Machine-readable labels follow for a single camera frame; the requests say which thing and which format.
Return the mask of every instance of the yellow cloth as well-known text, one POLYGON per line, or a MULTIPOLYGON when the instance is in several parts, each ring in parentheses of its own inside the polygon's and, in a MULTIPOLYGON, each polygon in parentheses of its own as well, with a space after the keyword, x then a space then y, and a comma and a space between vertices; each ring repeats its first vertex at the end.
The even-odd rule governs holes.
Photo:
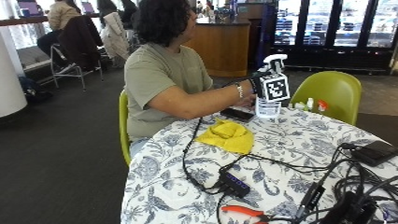
POLYGON ((221 147, 230 152, 249 154, 253 147, 254 136, 242 125, 228 119, 217 119, 217 123, 208 128, 206 132, 197 137, 196 141, 221 147))

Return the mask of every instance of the hand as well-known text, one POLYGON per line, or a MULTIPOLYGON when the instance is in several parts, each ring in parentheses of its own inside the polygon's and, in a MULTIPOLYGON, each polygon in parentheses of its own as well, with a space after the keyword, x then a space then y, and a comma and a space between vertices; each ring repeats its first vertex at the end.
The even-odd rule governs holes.
POLYGON ((242 98, 234 104, 234 106, 242 106, 242 107, 253 108, 256 98, 257 98, 257 95, 256 94, 250 94, 249 96, 246 96, 245 98, 242 98))

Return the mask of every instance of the dark curly hair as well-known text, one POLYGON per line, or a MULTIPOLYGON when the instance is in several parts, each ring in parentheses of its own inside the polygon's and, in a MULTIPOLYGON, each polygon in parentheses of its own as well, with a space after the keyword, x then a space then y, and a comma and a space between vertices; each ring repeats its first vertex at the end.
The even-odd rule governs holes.
POLYGON ((169 47, 170 41, 185 30, 190 17, 186 0, 141 0, 138 37, 169 47))

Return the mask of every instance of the power adapter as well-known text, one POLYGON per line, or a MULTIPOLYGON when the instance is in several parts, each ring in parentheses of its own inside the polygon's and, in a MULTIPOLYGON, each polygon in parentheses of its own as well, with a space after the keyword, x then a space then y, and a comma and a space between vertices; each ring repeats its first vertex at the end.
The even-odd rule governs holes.
POLYGON ((250 192, 250 187, 228 172, 220 173, 218 185, 238 198, 245 197, 250 192))

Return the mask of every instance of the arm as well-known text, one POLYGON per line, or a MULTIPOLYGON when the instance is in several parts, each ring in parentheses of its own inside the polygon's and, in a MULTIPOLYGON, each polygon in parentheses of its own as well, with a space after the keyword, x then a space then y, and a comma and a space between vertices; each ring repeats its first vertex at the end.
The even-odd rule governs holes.
MULTIPOLYGON (((244 97, 252 94, 250 82, 240 82, 244 97)), ((188 94, 177 86, 169 87, 148 105, 154 109, 182 119, 194 119, 210 115, 240 101, 237 86, 232 85, 222 89, 188 94)))
POLYGON ((48 12, 48 24, 51 30, 56 31, 61 26, 61 9, 56 6, 51 6, 48 12))

